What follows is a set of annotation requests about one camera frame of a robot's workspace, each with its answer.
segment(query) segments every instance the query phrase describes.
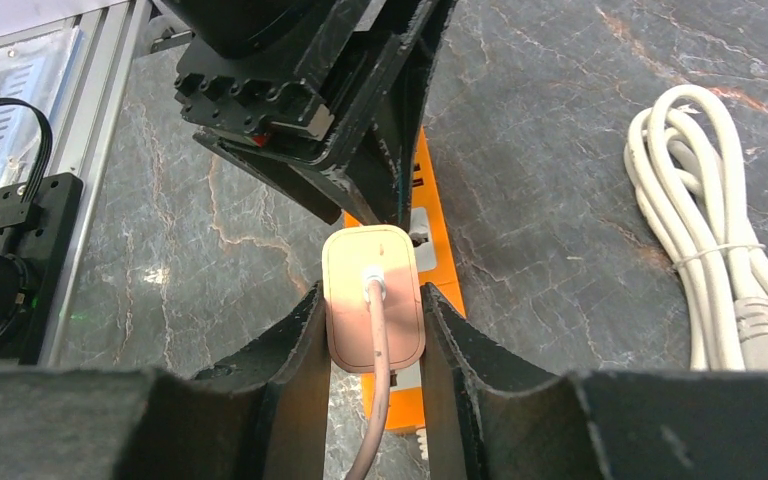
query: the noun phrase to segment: cable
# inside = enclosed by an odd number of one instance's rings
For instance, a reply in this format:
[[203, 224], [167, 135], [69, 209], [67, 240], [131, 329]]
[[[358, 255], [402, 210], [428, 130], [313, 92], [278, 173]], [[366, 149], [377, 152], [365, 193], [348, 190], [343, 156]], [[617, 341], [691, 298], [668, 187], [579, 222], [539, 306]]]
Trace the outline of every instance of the cable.
[[25, 187], [25, 193], [22, 195], [20, 201], [20, 203], [31, 203], [34, 201], [34, 198], [39, 191], [42, 179], [45, 176], [45, 170], [48, 168], [48, 161], [51, 158], [51, 149], [54, 146], [54, 135], [51, 132], [51, 124], [48, 123], [45, 114], [38, 108], [17, 98], [0, 98], [0, 107], [10, 105], [31, 109], [31, 111], [34, 112], [34, 116], [37, 118], [37, 123], [39, 123], [40, 127], [39, 150], [37, 150], [36, 159], [34, 159], [34, 164], [31, 167], [31, 173], [28, 175], [28, 184]]
[[367, 277], [364, 294], [368, 297], [369, 314], [372, 318], [372, 348], [374, 350], [375, 394], [372, 399], [372, 413], [357, 457], [346, 474], [346, 480], [362, 480], [378, 453], [387, 410], [390, 403], [390, 352], [387, 344], [387, 325], [384, 319], [384, 279]]
[[[672, 108], [679, 99], [711, 119], [719, 153]], [[725, 105], [699, 86], [668, 90], [632, 120], [623, 157], [640, 210], [684, 285], [691, 368], [768, 370], [768, 259], [747, 216], [743, 150]]]

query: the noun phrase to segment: power strip cord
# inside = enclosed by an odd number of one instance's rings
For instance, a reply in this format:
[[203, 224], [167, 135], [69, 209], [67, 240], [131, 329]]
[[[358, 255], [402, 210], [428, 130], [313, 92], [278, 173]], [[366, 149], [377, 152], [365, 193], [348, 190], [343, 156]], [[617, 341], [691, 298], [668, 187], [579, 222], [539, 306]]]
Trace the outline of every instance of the power strip cord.
[[[720, 152], [673, 108], [679, 100], [710, 118]], [[725, 105], [696, 85], [668, 90], [632, 120], [624, 161], [684, 285], [691, 368], [768, 370], [768, 259], [747, 216], [743, 149]]]

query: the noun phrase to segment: beige power plug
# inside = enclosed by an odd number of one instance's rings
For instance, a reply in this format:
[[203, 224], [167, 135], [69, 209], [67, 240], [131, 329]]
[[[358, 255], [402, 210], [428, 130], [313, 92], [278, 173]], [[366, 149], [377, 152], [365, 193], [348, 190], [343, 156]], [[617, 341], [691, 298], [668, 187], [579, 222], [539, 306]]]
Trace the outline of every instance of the beige power plug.
[[334, 362], [347, 372], [373, 371], [365, 288], [377, 275], [384, 280], [390, 370], [412, 365], [425, 349], [419, 279], [410, 238], [390, 225], [346, 228], [325, 242], [322, 277], [328, 348]]

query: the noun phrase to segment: orange power strip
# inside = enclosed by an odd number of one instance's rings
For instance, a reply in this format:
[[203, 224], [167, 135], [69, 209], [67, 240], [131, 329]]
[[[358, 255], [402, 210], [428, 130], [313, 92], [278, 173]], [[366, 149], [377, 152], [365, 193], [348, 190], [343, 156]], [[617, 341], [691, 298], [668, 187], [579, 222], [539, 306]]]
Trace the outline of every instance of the orange power strip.
[[[425, 131], [420, 130], [419, 141], [414, 155], [413, 195], [411, 213], [411, 231], [416, 228], [427, 229], [429, 241], [415, 249], [419, 283], [433, 283], [446, 299], [466, 316], [461, 297], [461, 286], [455, 271], [455, 260], [449, 233], [443, 220], [443, 206], [437, 192], [434, 170], [431, 168], [431, 156], [425, 141]], [[360, 223], [346, 214], [346, 228], [360, 226]], [[361, 375], [363, 410], [369, 417], [372, 411], [372, 395], [375, 389], [375, 376]], [[422, 406], [422, 387], [419, 375], [419, 362], [396, 374], [396, 386], [390, 391], [390, 410], [387, 414], [386, 429], [391, 432], [411, 433], [425, 426], [425, 411]]]

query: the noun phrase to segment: gray marble surface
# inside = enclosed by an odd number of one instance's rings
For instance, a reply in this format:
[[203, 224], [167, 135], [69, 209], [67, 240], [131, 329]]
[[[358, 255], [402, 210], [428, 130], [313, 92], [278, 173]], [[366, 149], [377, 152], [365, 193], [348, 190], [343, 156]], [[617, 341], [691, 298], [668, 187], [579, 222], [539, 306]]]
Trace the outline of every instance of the gray marble surface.
[[[334, 227], [190, 140], [180, 54], [134, 65], [64, 366], [191, 375], [320, 276]], [[768, 0], [461, 0], [425, 125], [474, 325], [553, 372], [687, 366], [685, 300], [621, 160], [634, 114], [685, 82], [732, 111], [768, 246]], [[360, 441], [358, 405], [357, 379], [335, 371], [328, 478]], [[388, 436], [370, 478], [426, 470], [413, 439]]]

